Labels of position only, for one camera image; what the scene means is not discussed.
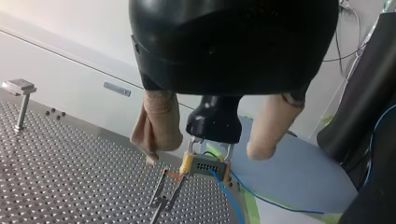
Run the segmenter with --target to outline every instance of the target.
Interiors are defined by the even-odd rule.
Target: black fabric
[[[381,14],[332,122],[318,144],[337,161],[353,155],[396,87],[396,14]]]
[[[396,93],[385,112],[396,104]],[[366,186],[340,219],[341,224],[393,223],[396,209],[396,110],[390,111],[374,133],[373,170]],[[366,174],[367,162],[349,174],[361,183]]]
[[[139,70],[167,91],[277,94],[318,72],[337,0],[130,0]]]

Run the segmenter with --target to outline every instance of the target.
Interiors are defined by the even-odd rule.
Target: green tape
[[[206,151],[213,153],[219,159],[224,159],[222,153],[210,143],[206,143]]]
[[[241,186],[242,197],[245,200],[247,223],[260,224],[259,208],[256,204],[256,198]]]

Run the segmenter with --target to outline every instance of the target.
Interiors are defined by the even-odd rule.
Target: black cable
[[[342,56],[341,56],[340,44],[338,43],[338,31],[337,31],[337,29],[335,29],[335,45],[337,46],[337,53],[338,53],[338,58],[339,58],[338,64],[340,65],[340,72],[341,72],[341,75],[344,76],[343,63],[341,61]]]
[[[210,151],[204,152],[204,155],[205,155],[205,154],[209,154],[209,155],[211,155],[212,157],[217,158],[217,156],[216,156],[215,154],[213,154],[212,152],[210,152]]]
[[[356,52],[358,52],[358,51],[361,50],[362,48],[366,47],[366,45],[367,45],[367,43],[361,45],[360,48],[358,48],[357,50],[355,50],[355,51],[353,51],[352,53],[348,54],[347,56],[344,56],[344,57],[341,57],[341,58],[337,58],[337,59],[323,60],[323,62],[324,62],[324,63],[329,63],[329,62],[336,62],[336,61],[339,61],[339,60],[343,60],[343,59],[345,59],[345,58],[348,58],[348,57],[354,55]]]

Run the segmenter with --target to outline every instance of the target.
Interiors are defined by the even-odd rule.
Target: white wall
[[[362,33],[365,34],[380,12],[383,1],[350,2],[361,16]],[[346,55],[358,44],[357,26],[353,17],[341,19],[340,23],[342,54]],[[84,63],[107,76],[141,87],[131,44],[127,0],[3,0],[0,2],[0,30]],[[326,58],[337,58],[333,43]],[[22,75],[29,76],[17,72],[13,74],[15,77]],[[52,73],[48,76],[58,77],[61,74]],[[329,105],[343,82],[338,64],[324,63],[308,90],[303,114],[290,129],[304,139],[311,138],[320,126],[320,118],[327,111],[333,111]],[[240,114],[252,117],[260,107],[261,100],[262,96],[245,97],[240,105]],[[179,101],[183,105],[195,107],[199,98],[180,96]]]

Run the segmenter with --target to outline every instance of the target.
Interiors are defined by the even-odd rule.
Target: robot
[[[215,170],[228,181],[233,145],[242,132],[241,98],[298,98],[296,92],[306,91],[317,74],[338,20],[337,0],[131,0],[129,9],[144,88],[203,95],[188,118],[191,140],[180,184],[169,201],[155,203],[169,174],[163,171],[151,200],[159,204],[157,213],[171,208],[186,175]],[[225,146],[225,159],[195,154],[192,146],[203,140]]]

